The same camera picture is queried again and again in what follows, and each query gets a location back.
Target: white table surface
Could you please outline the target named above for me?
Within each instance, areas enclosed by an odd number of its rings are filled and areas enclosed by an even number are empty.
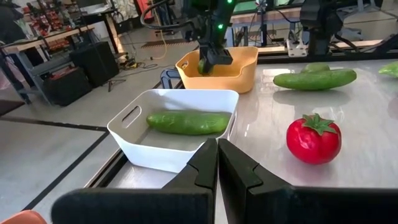
[[[254,89],[241,95],[231,142],[282,179],[299,186],[398,187],[398,78],[379,75],[392,60],[330,62],[353,68],[357,80],[328,91],[293,91],[272,79],[299,72],[305,64],[258,65]],[[329,164],[310,166],[286,147],[289,124],[303,114],[333,119],[342,132],[339,155]],[[109,187],[161,188],[175,174],[127,163]],[[218,187],[216,223],[227,223]]]

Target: table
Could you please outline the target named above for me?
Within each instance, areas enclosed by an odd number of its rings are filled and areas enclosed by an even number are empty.
[[[70,31],[51,32],[48,36],[45,37],[45,40],[47,42],[51,42],[58,39],[70,37],[75,34],[79,34],[80,32],[91,32],[91,30],[93,29],[94,25],[88,25],[86,27],[76,28]],[[30,62],[30,60],[27,58],[25,51],[27,49],[31,49],[32,47],[40,47],[41,45],[44,44],[45,42],[43,40],[34,39],[34,40],[23,40],[2,47],[2,50],[6,54],[11,56],[16,67],[21,71],[21,73],[23,74],[23,76],[30,85],[30,89],[26,89],[21,83],[20,85],[13,84],[19,96],[26,103],[30,103],[30,99],[27,96],[27,94],[37,94],[43,96],[44,99],[49,104],[51,104],[49,97],[43,90],[43,80],[41,79],[40,75],[67,66],[69,63],[71,63],[69,57],[61,57],[61,58],[48,60],[34,67]]]
[[[240,96],[230,141],[292,185],[397,188],[398,86],[395,79],[377,73],[390,62],[331,62],[331,68],[355,69],[357,80],[334,90],[310,92],[286,90],[272,82],[274,76],[298,72],[305,64],[258,65],[254,89]],[[289,124],[311,113],[335,120],[343,133],[341,152],[329,164],[306,165],[286,148]],[[108,164],[104,167],[112,172]],[[175,177],[129,162],[118,171],[108,187],[161,188]],[[228,223],[220,186],[215,223]]]

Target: tomato stem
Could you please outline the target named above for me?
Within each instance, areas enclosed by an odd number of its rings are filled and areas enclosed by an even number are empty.
[[[305,123],[303,123],[303,127],[308,127],[308,128],[315,130],[320,136],[325,131],[329,132],[329,133],[337,134],[336,130],[329,127],[329,125],[332,124],[334,121],[328,120],[328,119],[323,119],[317,113],[315,113],[314,115],[311,115],[311,116],[304,114],[303,119],[305,120]]]

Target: yellow plastic bin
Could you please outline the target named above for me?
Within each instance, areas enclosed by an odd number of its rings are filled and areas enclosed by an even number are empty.
[[[246,93],[253,88],[256,75],[257,47],[228,49],[231,65],[215,65],[213,72],[203,76],[198,72],[199,50],[186,54],[175,66],[186,89],[234,90]]]

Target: plastic basket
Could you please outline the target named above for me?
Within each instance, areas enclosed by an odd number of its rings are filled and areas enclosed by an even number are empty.
[[[108,129],[131,163],[180,172],[208,138],[229,139],[239,94],[230,90],[147,90],[109,123]],[[199,110],[231,114],[224,133],[204,136],[165,134],[148,127],[149,114],[161,110]]]
[[[209,76],[198,72],[199,51],[186,54],[175,66],[186,89],[234,90],[246,93],[254,86],[257,66],[257,47],[232,47],[228,49],[231,65],[215,65]]]

